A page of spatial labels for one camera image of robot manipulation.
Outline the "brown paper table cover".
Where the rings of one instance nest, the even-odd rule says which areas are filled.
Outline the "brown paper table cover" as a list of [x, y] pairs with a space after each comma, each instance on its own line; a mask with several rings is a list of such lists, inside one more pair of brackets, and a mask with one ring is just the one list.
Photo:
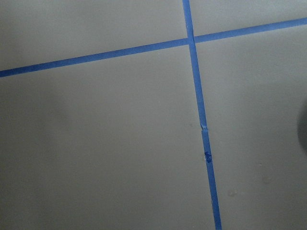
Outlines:
[[3, 0], [3, 230], [304, 230], [304, 0]]

